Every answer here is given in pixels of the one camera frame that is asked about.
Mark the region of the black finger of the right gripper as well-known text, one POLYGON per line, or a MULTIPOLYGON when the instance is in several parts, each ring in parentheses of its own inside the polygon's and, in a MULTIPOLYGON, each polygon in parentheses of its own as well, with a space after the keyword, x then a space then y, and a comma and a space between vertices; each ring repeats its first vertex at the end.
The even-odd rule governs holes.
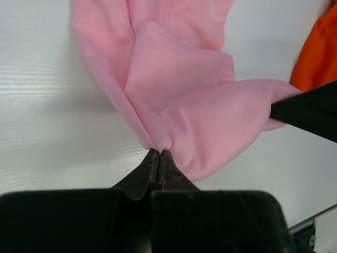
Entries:
POLYGON ((336 81, 271 106, 270 118, 336 142, 336 81))

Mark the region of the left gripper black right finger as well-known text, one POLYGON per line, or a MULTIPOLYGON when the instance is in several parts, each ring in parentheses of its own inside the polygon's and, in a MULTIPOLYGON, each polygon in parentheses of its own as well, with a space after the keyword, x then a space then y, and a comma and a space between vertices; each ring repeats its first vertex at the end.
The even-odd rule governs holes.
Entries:
POLYGON ((264 191, 185 190, 172 156, 160 155, 151 196, 153 252, 293 252, 279 202, 264 191))

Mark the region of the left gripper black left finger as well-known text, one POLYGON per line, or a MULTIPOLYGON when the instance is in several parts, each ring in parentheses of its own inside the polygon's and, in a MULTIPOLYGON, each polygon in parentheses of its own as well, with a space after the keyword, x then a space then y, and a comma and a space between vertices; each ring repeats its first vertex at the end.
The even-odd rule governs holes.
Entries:
POLYGON ((151 229, 159 159, 150 150, 111 188, 1 195, 1 252, 119 252, 151 229))

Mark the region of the pink t shirt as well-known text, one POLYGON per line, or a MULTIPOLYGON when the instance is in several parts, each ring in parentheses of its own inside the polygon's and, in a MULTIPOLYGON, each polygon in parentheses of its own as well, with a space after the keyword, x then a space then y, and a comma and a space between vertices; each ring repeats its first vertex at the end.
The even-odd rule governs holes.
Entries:
POLYGON ((72 1, 85 64, 146 149, 171 152, 203 180, 282 126, 271 105, 299 94, 273 79, 238 81, 222 52, 231 1, 72 1))

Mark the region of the orange t shirt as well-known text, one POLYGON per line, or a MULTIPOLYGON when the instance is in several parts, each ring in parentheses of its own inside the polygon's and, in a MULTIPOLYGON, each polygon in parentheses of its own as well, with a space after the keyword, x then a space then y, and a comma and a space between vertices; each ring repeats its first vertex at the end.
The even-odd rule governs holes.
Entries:
POLYGON ((336 80, 336 1, 318 18, 304 43, 290 84, 306 92, 336 80))

